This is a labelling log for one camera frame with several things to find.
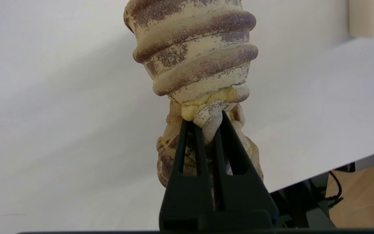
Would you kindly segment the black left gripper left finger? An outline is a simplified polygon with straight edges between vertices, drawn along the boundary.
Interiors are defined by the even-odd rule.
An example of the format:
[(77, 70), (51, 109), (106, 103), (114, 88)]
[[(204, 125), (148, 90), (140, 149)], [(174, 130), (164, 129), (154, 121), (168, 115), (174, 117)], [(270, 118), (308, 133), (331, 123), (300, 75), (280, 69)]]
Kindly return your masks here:
[[(196, 176), (183, 174), (189, 132), (195, 141)], [(207, 230), (207, 216), (213, 212), (212, 187), (202, 130), (184, 120), (162, 200), (159, 227), (161, 230)]]

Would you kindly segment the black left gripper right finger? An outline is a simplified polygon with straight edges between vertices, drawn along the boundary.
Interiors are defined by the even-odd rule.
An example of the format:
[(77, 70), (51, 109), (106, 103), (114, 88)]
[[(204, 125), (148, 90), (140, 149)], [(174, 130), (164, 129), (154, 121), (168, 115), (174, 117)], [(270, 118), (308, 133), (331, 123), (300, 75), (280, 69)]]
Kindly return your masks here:
[(214, 146), (217, 224), (222, 230), (273, 228), (278, 208), (224, 111)]

